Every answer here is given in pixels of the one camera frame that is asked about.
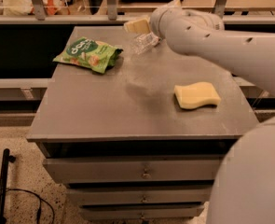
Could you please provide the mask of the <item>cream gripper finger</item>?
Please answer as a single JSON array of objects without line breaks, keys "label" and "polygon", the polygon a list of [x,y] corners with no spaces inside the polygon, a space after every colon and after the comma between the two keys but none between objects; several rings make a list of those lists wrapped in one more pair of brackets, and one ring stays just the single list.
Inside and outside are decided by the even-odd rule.
[{"label": "cream gripper finger", "polygon": [[128,33],[149,34],[151,32],[148,17],[140,17],[124,23],[124,29]]}]

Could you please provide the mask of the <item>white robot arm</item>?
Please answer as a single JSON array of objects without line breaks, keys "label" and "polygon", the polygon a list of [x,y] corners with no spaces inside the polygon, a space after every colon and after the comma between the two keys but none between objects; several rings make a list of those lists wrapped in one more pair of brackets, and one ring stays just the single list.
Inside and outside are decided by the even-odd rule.
[{"label": "white robot arm", "polygon": [[[275,34],[229,31],[214,13],[177,0],[127,21],[130,33],[154,33],[181,55],[198,56],[275,97]],[[206,224],[275,224],[275,117],[244,134],[213,183]]]}]

